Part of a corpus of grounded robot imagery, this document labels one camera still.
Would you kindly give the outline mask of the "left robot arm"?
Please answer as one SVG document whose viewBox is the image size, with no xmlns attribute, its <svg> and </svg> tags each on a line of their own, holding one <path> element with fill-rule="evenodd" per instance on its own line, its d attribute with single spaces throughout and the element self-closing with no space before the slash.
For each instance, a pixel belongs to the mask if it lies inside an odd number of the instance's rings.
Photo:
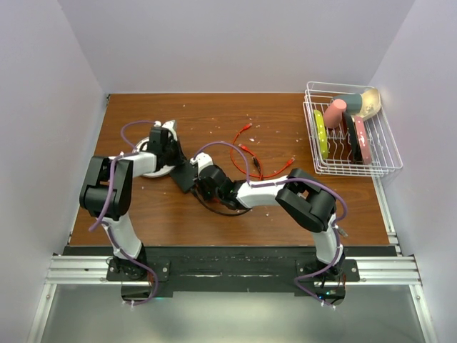
<svg viewBox="0 0 457 343">
<path fill-rule="evenodd" d="M 134 178 L 164 177 L 184 162 L 174 121 L 152 127 L 149 137 L 129 153 L 91 158 L 79 203 L 96 219 L 89 230 L 104 228 L 113 247 L 116 272 L 132 280 L 151 276 L 144 245 L 129 216 Z"/>
</svg>

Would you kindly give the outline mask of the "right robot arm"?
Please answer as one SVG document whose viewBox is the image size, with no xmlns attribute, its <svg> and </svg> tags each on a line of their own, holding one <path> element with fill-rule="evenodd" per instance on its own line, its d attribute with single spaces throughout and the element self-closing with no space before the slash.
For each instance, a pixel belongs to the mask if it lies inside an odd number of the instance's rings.
<svg viewBox="0 0 457 343">
<path fill-rule="evenodd" d="M 328 281 L 343 273 L 343 245 L 337 223 L 348 214 L 343 198 L 301 169 L 266 181 L 232 181 L 216 165 L 203 168 L 195 179 L 197 198 L 216 201 L 235 214 L 254 207 L 280 206 L 313 235 L 318 270 L 311 276 Z"/>
</svg>

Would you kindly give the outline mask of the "black network switch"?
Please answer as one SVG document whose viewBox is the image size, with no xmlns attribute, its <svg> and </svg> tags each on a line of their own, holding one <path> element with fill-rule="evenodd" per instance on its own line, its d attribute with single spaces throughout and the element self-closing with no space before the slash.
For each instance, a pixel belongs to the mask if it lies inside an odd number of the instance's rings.
<svg viewBox="0 0 457 343">
<path fill-rule="evenodd" d="M 175 166 L 169 175 L 176 183 L 178 188 L 187 194 L 195 186 L 195 179 L 198 175 L 198 165 L 185 161 L 182 165 Z"/>
</svg>

